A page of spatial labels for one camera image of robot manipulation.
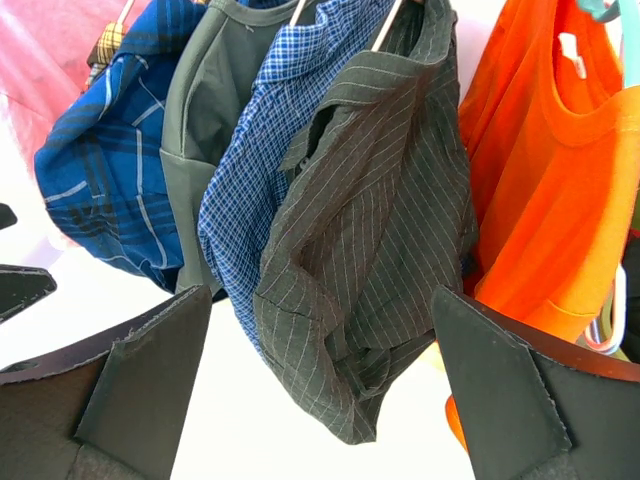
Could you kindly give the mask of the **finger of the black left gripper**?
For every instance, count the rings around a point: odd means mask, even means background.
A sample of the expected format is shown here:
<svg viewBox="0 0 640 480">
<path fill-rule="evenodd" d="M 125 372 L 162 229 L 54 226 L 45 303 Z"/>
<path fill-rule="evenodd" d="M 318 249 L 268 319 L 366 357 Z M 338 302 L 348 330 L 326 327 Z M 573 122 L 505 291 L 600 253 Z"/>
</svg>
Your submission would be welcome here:
<svg viewBox="0 0 640 480">
<path fill-rule="evenodd" d="M 57 284 L 43 268 L 1 265 L 1 322 L 52 294 Z"/>
<path fill-rule="evenodd" d="M 9 228 L 17 223 L 17 217 L 11 207 L 7 204 L 0 204 L 0 230 Z"/>
</svg>

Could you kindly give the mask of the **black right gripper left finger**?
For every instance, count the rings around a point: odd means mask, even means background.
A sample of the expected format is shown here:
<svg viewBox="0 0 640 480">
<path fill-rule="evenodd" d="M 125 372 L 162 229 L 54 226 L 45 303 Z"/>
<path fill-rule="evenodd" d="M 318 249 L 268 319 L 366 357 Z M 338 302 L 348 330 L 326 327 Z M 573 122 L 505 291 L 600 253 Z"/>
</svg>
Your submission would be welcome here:
<svg viewBox="0 0 640 480">
<path fill-rule="evenodd" d="M 191 287 L 2 369 L 2 478 L 169 478 L 211 306 L 208 287 Z"/>
</svg>

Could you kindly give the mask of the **pink hanger of check shirt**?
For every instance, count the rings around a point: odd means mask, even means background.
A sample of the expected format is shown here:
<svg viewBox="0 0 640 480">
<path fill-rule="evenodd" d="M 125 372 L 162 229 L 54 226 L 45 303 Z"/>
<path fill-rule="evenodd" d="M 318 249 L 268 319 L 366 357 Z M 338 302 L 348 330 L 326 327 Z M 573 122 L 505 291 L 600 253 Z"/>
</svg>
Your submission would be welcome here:
<svg viewBox="0 0 640 480">
<path fill-rule="evenodd" d="M 302 14 L 303 14 L 306 6 L 307 6 L 307 3 L 308 3 L 307 0 L 299 0 L 297 2 L 297 5 L 295 7 L 295 10 L 294 10 L 294 12 L 293 12 L 293 14 L 291 16 L 290 22 L 289 22 L 289 25 L 291 27 L 294 27 L 299 23 L 299 21 L 301 19 L 301 16 L 302 16 Z"/>
</svg>

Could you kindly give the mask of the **dark pinstriped shirt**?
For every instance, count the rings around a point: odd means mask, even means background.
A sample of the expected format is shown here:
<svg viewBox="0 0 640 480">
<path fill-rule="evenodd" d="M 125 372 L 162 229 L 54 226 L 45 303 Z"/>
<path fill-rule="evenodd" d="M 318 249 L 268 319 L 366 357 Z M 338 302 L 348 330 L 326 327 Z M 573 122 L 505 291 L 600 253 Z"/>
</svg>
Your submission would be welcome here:
<svg viewBox="0 0 640 480">
<path fill-rule="evenodd" d="M 282 169 L 253 303 L 265 360 L 341 441 L 372 442 L 393 381 L 434 341 L 433 290 L 476 241 L 458 128 L 456 15 L 407 2 L 340 71 Z"/>
</svg>

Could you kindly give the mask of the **pink wire hanger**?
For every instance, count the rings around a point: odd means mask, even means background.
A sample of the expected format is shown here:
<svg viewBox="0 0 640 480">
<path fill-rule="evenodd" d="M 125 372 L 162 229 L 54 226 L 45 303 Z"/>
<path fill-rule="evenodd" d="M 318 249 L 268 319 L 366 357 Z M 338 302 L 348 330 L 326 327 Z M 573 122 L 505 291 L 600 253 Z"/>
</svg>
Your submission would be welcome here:
<svg viewBox="0 0 640 480">
<path fill-rule="evenodd" d="M 371 46 L 371 51 L 372 52 L 378 52 L 382 46 L 383 41 L 385 40 L 396 16 L 398 11 L 400 10 L 400 7 L 403 3 L 403 0 L 395 0 L 391 10 L 389 11 L 387 17 L 385 18 L 377 37 L 375 38 L 374 43 Z"/>
</svg>

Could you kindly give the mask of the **blue small-check shirt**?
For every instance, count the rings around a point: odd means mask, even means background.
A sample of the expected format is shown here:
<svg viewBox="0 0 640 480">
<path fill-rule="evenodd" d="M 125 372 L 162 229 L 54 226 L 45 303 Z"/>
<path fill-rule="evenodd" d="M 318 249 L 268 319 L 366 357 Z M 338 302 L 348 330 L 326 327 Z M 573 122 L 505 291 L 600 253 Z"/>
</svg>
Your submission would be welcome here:
<svg viewBox="0 0 640 480">
<path fill-rule="evenodd" d="M 325 1 L 308 25 L 276 34 L 199 210 L 204 258 L 258 348 L 252 296 L 271 223 L 288 191 L 280 164 L 340 70 L 362 51 L 389 1 Z"/>
</svg>

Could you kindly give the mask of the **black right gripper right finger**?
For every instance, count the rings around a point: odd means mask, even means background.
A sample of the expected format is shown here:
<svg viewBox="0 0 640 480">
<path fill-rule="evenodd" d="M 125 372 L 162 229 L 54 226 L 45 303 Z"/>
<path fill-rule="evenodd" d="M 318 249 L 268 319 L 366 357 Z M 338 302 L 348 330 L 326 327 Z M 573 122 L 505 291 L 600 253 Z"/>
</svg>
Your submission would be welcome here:
<svg viewBox="0 0 640 480">
<path fill-rule="evenodd" d="M 432 313 L 476 478 L 638 478 L 638 365 L 444 286 Z"/>
</svg>

